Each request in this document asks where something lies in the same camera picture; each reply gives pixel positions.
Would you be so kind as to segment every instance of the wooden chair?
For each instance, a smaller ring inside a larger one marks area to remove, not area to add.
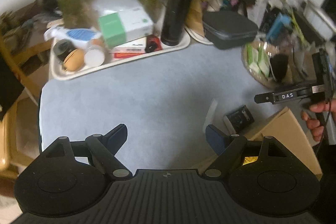
[[[28,95],[36,102],[35,99],[40,96],[40,88],[32,82],[19,68],[18,63],[22,59],[28,60],[35,54],[50,49],[49,44],[43,43],[40,47],[27,49],[18,57],[12,57],[6,48],[2,36],[0,36],[0,53],[11,71],[20,79]],[[19,152],[16,147],[16,111],[17,101],[5,114],[4,119],[0,122],[0,177],[16,179],[18,176],[17,167],[27,167],[33,159]]]

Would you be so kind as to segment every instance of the gray tabletop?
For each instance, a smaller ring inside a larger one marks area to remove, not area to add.
[[[241,61],[241,48],[188,48],[125,63],[70,81],[49,81],[42,90],[42,149],[59,136],[84,140],[106,134],[120,123],[128,139],[117,158],[137,169],[190,168],[213,154],[202,127],[211,99],[219,105],[214,125],[223,115],[246,104],[256,121],[283,105],[254,103],[267,92]]]

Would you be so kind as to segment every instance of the white tray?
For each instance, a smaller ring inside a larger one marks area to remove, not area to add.
[[[188,32],[188,34],[190,34],[190,36],[195,39],[197,42],[205,44],[205,45],[213,45],[213,43],[211,41],[209,41],[207,38],[199,35],[198,33],[196,33],[195,31],[189,29],[188,27],[184,27],[185,30]]]
[[[134,61],[134,60],[137,60],[137,59],[146,58],[146,57],[157,55],[157,54],[163,54],[163,53],[166,53],[166,52],[173,52],[173,51],[182,50],[182,49],[189,46],[190,36],[184,30],[182,40],[177,46],[169,47],[169,46],[161,43],[162,48],[163,48],[161,51],[151,52],[151,53],[148,53],[148,54],[141,54],[141,55],[138,55],[138,56],[133,56],[133,57],[130,57],[130,58],[125,58],[125,59],[108,60],[107,62],[105,61],[105,64],[103,64],[99,67],[90,68],[88,66],[84,66],[81,70],[75,71],[75,72],[68,72],[68,71],[65,71],[65,70],[62,69],[62,64],[59,62],[59,60],[57,59],[57,57],[55,56],[54,51],[53,51],[53,47],[56,44],[56,42],[57,42],[57,40],[54,39],[52,49],[50,51],[51,74],[55,79],[65,81],[65,80],[70,80],[70,79],[80,77],[82,75],[87,75],[89,73],[92,73],[92,72],[95,72],[95,71],[98,71],[98,70],[101,70],[101,69],[105,69],[105,68],[113,67],[113,66],[123,64],[123,63],[126,63],[126,62]]]

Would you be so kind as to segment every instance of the floor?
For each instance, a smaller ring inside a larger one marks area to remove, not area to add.
[[[42,87],[48,80],[48,66],[38,69],[30,78]],[[23,93],[17,106],[17,146],[32,158],[39,155],[37,115],[37,106]],[[20,214],[15,199],[0,196],[0,224],[11,223]]]

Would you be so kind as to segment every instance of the black bottle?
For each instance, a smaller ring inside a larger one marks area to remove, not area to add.
[[[161,41],[167,46],[179,44],[191,0],[168,0]]]

